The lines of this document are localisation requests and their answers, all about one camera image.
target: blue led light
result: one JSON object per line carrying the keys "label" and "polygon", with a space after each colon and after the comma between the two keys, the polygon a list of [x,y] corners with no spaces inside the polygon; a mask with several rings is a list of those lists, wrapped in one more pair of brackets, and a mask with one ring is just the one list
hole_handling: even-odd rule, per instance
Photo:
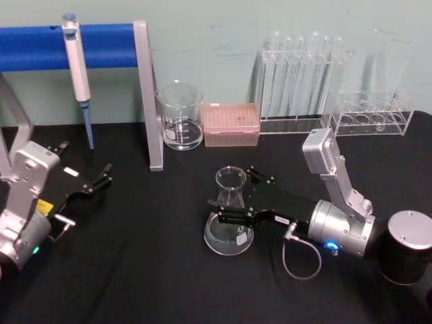
{"label": "blue led light", "polygon": [[326,241],[324,247],[329,248],[330,250],[339,250],[338,243],[336,243],[335,241]]}

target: silver lid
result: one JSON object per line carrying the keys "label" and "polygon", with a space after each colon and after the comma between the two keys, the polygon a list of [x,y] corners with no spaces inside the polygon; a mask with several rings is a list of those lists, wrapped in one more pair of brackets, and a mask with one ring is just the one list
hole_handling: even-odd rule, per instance
{"label": "silver lid", "polygon": [[390,234],[414,250],[432,248],[432,218],[418,211],[400,211],[390,217]]}

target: blue bar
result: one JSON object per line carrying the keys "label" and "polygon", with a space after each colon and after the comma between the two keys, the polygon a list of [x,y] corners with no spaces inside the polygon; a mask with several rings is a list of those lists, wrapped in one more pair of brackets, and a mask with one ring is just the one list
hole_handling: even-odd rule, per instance
{"label": "blue bar", "polygon": [[[132,24],[81,25],[87,68],[136,67]],[[61,26],[0,28],[0,72],[68,70]]]}

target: erlenmeyer flask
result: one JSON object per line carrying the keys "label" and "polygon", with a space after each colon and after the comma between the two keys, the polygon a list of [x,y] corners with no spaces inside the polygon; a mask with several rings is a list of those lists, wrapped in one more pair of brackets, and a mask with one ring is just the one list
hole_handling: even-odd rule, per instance
{"label": "erlenmeyer flask", "polygon": [[[216,173],[219,186],[217,202],[221,206],[244,208],[243,186],[246,174],[239,167],[224,167]],[[204,240],[218,254],[236,255],[252,243],[254,232],[244,225],[222,224],[217,214],[211,213],[204,229]]]}

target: gray cable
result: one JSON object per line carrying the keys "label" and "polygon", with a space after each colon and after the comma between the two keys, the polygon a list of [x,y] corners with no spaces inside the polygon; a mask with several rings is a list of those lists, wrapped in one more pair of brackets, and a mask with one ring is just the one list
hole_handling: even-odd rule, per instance
{"label": "gray cable", "polygon": [[299,243],[303,243],[303,244],[306,244],[307,246],[310,246],[316,253],[317,253],[317,256],[318,256],[318,268],[317,268],[317,270],[312,274],[312,275],[309,275],[309,276],[307,276],[307,277],[298,277],[297,275],[294,275],[289,269],[288,269],[288,267],[287,267],[287,265],[286,265],[286,262],[285,262],[285,243],[286,242],[283,242],[283,246],[282,246],[282,263],[283,263],[283,267],[285,267],[285,270],[286,270],[286,272],[288,273],[288,275],[290,275],[291,277],[293,277],[294,279],[297,279],[297,280],[309,280],[309,279],[312,279],[312,278],[314,278],[314,277],[316,277],[317,275],[318,275],[318,273],[320,272],[320,270],[321,270],[321,265],[323,264],[323,261],[322,261],[322,259],[321,259],[321,255],[319,254],[319,251],[318,251],[318,249],[313,245],[313,244],[311,244],[310,242],[307,242],[307,241],[304,241],[304,240],[301,240],[300,238],[298,238],[297,236],[290,236],[290,238],[286,238],[287,240],[295,240],[295,241],[297,241],[297,242],[299,242]]}

